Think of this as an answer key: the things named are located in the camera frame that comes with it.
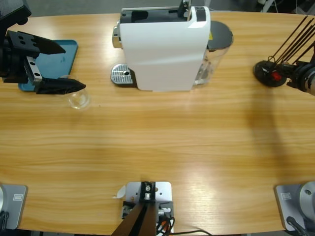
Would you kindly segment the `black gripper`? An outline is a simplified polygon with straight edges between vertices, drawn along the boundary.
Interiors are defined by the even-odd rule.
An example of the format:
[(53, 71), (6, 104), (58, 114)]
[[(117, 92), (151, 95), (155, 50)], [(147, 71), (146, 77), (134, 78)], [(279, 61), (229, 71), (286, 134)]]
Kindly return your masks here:
[(313, 92), (312, 62), (298, 61), (296, 65), (283, 62), (280, 64), (280, 70), (286, 70), (283, 75), (289, 79), (287, 86), (302, 92)]
[[(32, 71), (27, 57), (37, 58), (39, 54), (64, 54), (66, 51), (53, 40), (24, 33), (7, 31), (9, 47), (0, 48), (0, 77), (4, 83), (34, 83), (35, 72)], [(85, 89), (86, 85), (69, 78), (43, 78), (35, 86), (36, 94), (64, 95)]]

